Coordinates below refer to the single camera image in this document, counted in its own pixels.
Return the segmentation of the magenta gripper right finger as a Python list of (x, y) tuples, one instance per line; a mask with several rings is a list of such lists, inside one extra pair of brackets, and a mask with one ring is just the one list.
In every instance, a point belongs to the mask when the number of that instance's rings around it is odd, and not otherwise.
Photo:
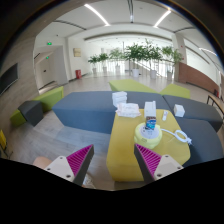
[(183, 168), (170, 155), (159, 155), (139, 144), (134, 145), (134, 154), (146, 184), (164, 178)]

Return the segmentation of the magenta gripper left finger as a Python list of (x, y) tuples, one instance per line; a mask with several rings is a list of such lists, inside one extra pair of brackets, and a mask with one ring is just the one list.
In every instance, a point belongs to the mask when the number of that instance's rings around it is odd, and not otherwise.
[(67, 157), (57, 157), (45, 170), (81, 186), (93, 155), (94, 145), (91, 144)]

